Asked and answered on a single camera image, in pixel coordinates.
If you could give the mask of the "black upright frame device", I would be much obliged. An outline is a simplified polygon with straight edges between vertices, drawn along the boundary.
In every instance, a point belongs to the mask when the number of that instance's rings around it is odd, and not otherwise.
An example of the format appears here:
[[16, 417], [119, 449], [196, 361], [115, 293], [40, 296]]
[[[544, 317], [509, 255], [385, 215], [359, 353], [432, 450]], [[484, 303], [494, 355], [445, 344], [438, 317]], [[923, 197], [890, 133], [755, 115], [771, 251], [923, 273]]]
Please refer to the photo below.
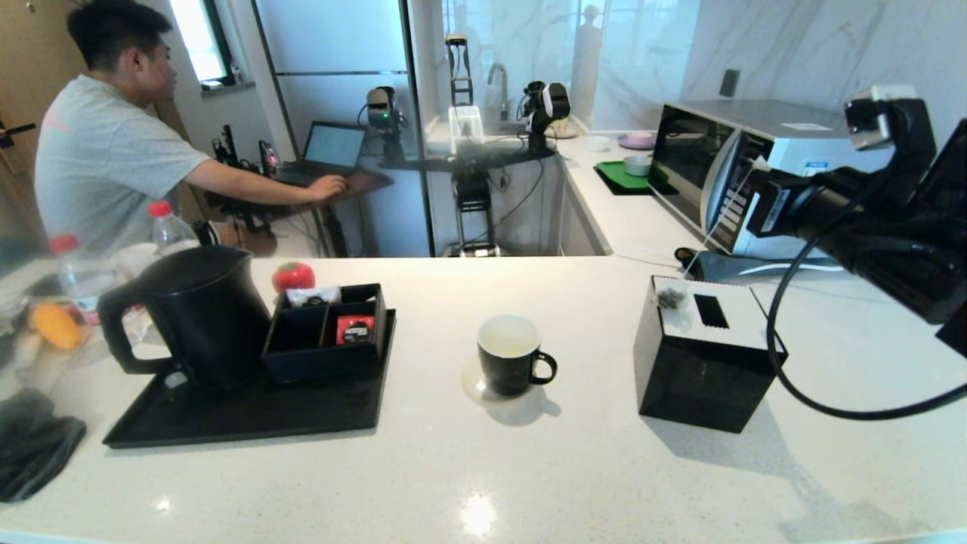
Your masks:
[[446, 35], [446, 58], [450, 70], [450, 103], [453, 107], [474, 104], [474, 89], [470, 71], [468, 39], [460, 33]]

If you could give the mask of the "clear packet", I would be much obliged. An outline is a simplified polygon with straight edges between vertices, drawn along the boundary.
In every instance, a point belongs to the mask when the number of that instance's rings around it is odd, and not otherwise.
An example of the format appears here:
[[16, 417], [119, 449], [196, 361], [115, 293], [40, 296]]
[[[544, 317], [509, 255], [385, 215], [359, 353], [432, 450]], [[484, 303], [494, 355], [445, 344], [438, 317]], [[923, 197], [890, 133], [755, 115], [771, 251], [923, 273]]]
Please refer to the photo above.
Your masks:
[[[769, 172], [770, 169], [769, 162], [763, 156], [757, 157], [752, 161], [752, 171], [764, 170], [764, 172]], [[657, 290], [657, 293], [653, 297], [653, 303], [660, 309], [676, 310], [686, 304], [687, 297], [688, 292], [686, 286], [683, 283], [676, 283], [676, 285], [672, 285], [670, 288]]]

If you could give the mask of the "red coffee sachet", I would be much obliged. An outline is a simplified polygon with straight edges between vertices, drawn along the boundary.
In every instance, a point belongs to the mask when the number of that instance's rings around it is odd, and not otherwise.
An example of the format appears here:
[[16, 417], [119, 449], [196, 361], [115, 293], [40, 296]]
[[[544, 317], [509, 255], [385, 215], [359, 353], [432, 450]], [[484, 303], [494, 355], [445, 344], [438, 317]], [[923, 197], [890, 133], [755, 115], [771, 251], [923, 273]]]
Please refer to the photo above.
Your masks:
[[335, 345], [374, 342], [376, 319], [372, 314], [342, 314], [336, 317]]

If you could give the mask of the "window with dark frame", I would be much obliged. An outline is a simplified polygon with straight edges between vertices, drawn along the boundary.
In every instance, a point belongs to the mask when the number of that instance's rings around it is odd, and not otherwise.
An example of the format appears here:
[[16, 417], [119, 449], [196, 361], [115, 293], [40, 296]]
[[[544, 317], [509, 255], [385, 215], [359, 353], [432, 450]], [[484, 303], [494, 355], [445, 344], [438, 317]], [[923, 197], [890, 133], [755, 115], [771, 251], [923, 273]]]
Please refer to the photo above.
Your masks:
[[204, 91], [237, 84], [227, 35], [215, 0], [168, 0], [191, 68]]

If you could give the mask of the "black laptop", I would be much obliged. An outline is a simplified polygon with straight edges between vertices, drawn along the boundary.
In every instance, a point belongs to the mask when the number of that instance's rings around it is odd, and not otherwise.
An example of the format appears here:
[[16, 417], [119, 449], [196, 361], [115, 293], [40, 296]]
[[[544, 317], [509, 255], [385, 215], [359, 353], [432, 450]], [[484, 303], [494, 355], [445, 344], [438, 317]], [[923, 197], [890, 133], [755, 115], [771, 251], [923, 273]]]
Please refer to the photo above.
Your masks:
[[284, 162], [270, 178], [307, 188], [326, 175], [352, 175], [358, 169], [366, 130], [360, 126], [314, 122], [301, 159]]

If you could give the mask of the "dark grey folded cloth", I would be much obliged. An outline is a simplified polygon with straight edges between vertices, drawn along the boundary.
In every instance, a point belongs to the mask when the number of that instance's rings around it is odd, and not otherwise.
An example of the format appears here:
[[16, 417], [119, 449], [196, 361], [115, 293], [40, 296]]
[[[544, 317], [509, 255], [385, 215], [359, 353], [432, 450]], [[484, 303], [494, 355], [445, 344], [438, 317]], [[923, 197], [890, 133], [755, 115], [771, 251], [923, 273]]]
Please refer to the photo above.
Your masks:
[[0, 503], [25, 502], [44, 489], [85, 437], [85, 422], [53, 409], [33, 387], [0, 402]]

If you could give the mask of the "black mug white inside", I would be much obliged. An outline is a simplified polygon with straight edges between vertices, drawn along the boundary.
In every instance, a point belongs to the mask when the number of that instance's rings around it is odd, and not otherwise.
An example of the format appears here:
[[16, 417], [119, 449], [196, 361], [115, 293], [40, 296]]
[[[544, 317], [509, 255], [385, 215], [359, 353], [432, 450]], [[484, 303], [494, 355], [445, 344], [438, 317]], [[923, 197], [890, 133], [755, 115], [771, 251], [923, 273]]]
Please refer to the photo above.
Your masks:
[[519, 396], [533, 385], [549, 385], [558, 362], [542, 351], [542, 334], [529, 318], [497, 314], [477, 331], [477, 351], [488, 388], [505, 397]]

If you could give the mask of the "black handheld teleoperation rig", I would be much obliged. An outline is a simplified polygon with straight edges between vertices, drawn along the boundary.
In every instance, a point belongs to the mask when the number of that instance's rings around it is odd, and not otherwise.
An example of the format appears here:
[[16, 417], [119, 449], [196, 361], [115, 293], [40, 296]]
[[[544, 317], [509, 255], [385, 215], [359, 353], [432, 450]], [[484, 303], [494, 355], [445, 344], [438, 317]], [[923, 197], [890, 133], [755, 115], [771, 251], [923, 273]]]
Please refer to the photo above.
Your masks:
[[[215, 161], [220, 164], [261, 175], [256, 165], [253, 165], [247, 159], [239, 158], [230, 125], [225, 124], [222, 127], [221, 136], [212, 139], [212, 146], [215, 152]], [[204, 190], [203, 195], [208, 207], [228, 215], [233, 220], [241, 220], [248, 231], [273, 233], [272, 227], [270, 227], [272, 212], [270, 212], [268, 206], [218, 195], [218, 193], [212, 193], [210, 190]]]

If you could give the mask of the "black electric kettle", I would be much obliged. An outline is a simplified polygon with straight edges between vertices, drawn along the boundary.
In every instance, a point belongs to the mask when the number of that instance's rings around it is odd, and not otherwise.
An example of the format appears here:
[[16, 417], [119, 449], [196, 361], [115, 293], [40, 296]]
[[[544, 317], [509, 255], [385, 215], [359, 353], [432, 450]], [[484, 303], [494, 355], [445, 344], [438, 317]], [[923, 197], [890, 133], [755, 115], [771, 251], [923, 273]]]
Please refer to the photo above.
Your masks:
[[[174, 252], [139, 277], [99, 298], [97, 313], [108, 351], [123, 371], [181, 371], [203, 391], [228, 391], [262, 374], [270, 313], [253, 283], [253, 255], [224, 245]], [[134, 355], [123, 314], [145, 307], [170, 355]]]

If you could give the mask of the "black tissue box white lid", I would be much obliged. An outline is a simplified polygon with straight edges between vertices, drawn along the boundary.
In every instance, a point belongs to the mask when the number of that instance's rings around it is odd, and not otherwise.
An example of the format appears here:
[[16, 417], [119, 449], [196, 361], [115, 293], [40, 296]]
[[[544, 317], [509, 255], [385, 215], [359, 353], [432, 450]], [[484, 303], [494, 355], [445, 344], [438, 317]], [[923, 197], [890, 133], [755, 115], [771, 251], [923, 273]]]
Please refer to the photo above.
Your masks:
[[[686, 304], [658, 308], [657, 290], [676, 283]], [[766, 325], [748, 286], [650, 277], [632, 352], [639, 413], [739, 434], [776, 379]]]

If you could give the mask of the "black compartment organizer box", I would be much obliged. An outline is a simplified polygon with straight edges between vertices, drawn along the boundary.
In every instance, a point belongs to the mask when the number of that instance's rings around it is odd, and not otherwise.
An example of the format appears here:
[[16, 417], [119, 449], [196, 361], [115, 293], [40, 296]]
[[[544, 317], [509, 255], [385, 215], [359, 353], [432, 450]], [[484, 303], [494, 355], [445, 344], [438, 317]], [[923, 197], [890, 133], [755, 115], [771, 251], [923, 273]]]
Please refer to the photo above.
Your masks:
[[[342, 314], [372, 314], [374, 342], [335, 345], [336, 317]], [[308, 308], [291, 308], [280, 294], [261, 359], [279, 383], [368, 376], [385, 364], [393, 319], [380, 283], [341, 286], [341, 303]]]

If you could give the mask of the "green plastic tray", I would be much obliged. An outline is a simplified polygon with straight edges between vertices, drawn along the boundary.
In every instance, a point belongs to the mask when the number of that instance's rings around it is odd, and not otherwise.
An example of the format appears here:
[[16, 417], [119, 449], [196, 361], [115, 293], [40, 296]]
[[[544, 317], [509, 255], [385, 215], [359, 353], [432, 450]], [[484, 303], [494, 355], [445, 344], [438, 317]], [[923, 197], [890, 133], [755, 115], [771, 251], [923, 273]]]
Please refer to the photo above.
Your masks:
[[679, 193], [663, 175], [628, 175], [623, 161], [599, 162], [594, 170], [615, 196], [669, 196]]

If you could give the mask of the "white kitchen cabinet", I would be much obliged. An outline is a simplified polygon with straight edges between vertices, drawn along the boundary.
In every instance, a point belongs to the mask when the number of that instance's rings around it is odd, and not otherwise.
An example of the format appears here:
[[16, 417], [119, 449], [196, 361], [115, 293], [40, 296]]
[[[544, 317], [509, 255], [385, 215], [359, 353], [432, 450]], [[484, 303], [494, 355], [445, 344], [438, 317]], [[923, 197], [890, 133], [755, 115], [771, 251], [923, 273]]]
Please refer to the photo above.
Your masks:
[[607, 257], [612, 254], [590, 207], [571, 179], [565, 159], [543, 163], [541, 237], [542, 257]]

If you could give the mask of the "round translucent coaster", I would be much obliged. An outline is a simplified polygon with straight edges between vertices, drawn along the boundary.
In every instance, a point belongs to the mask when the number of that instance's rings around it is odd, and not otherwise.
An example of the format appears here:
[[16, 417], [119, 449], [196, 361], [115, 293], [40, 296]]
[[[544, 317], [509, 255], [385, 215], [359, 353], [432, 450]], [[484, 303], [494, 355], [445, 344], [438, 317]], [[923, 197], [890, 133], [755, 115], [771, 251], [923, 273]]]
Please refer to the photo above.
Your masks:
[[479, 359], [474, 357], [466, 358], [462, 363], [462, 389], [470, 400], [481, 406], [510, 403], [530, 393], [530, 387], [514, 394], [498, 392], [484, 375]]

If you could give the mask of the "white tea bag packet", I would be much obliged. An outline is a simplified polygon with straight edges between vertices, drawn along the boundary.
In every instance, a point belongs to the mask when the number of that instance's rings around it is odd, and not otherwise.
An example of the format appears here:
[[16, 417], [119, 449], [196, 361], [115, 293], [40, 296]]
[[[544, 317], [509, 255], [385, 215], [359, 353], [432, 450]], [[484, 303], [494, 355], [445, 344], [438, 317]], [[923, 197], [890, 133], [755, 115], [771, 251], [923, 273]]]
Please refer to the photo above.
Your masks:
[[286, 298], [291, 308], [308, 308], [341, 303], [341, 288], [287, 289]]

